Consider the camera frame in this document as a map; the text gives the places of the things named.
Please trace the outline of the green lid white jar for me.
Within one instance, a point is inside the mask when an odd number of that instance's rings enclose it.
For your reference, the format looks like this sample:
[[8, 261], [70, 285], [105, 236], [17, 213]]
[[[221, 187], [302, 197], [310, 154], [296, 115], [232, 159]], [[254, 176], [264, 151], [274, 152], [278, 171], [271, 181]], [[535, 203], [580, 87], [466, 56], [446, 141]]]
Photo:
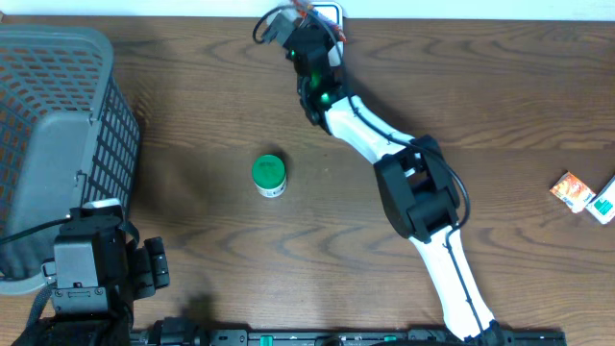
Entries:
[[252, 166], [252, 179], [260, 195], [266, 198], [279, 197], [287, 186], [285, 165], [275, 155], [260, 156]]

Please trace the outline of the small orange snack packet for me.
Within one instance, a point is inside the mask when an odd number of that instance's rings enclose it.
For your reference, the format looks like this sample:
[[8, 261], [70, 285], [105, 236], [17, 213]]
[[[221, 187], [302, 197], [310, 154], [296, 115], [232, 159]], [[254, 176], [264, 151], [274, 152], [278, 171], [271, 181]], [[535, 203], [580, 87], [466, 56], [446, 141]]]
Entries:
[[550, 193], [560, 199], [573, 213], [583, 211], [596, 197], [596, 193], [571, 172], [566, 172]]

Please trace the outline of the white green medicine box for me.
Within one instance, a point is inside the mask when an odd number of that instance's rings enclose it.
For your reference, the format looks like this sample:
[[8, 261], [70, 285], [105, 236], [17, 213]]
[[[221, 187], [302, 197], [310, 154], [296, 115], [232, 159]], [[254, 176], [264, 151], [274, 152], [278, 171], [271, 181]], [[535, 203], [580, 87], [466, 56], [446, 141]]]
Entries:
[[614, 218], [615, 177], [604, 186], [601, 192], [586, 206], [587, 211], [601, 224], [606, 225]]

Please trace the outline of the orange candy bar wrapper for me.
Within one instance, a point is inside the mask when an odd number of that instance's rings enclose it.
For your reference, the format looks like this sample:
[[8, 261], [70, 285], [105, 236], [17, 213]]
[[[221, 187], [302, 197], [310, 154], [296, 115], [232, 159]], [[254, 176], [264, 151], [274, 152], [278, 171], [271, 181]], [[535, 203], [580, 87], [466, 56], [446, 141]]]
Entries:
[[307, 17], [308, 17], [307, 13], [303, 11], [303, 8], [308, 8], [308, 9], [310, 9], [311, 11], [315, 12], [315, 13], [316, 13], [319, 17], [321, 17], [321, 18], [322, 18], [322, 19], [323, 19], [323, 20], [327, 23], [327, 25], [328, 25], [328, 26], [332, 29], [332, 31], [333, 31], [333, 33], [334, 33], [334, 35], [335, 35], [335, 37], [336, 37], [335, 31], [333, 30], [333, 29], [335, 28], [335, 26], [334, 26], [333, 24], [331, 24], [331, 22], [330, 22], [330, 21], [329, 21], [326, 17], [324, 17], [322, 14], [320, 14], [319, 12], [317, 12], [317, 11], [314, 9], [314, 7], [313, 7], [313, 5], [312, 5], [312, 3], [313, 3], [313, 2], [314, 2], [314, 1], [308, 1], [308, 0], [293, 0], [293, 1], [292, 1], [292, 3], [293, 3], [295, 6], [300, 7], [300, 9], [299, 9], [299, 14], [300, 14], [303, 18], [307, 18]]

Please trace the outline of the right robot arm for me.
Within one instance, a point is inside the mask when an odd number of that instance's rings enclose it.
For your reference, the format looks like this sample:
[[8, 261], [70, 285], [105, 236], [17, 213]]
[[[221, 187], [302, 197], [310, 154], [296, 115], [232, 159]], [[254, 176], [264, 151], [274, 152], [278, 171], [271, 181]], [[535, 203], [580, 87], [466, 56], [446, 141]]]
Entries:
[[343, 66], [330, 62], [336, 40], [326, 26], [293, 22], [280, 42], [298, 74], [308, 120], [372, 164], [385, 216], [419, 252], [447, 329], [474, 345], [503, 344], [503, 332], [481, 298], [462, 248], [460, 228], [467, 219], [457, 210], [468, 195], [437, 142], [398, 132], [347, 89]]

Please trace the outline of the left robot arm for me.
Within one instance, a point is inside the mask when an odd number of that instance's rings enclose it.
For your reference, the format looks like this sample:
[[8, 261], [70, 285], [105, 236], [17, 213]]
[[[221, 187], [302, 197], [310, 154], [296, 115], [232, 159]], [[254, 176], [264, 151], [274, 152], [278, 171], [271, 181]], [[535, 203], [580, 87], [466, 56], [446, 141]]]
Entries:
[[208, 346], [195, 323], [167, 317], [134, 328], [134, 303], [170, 284], [161, 238], [140, 242], [122, 207], [75, 208], [59, 224], [49, 280], [37, 295], [18, 345]]

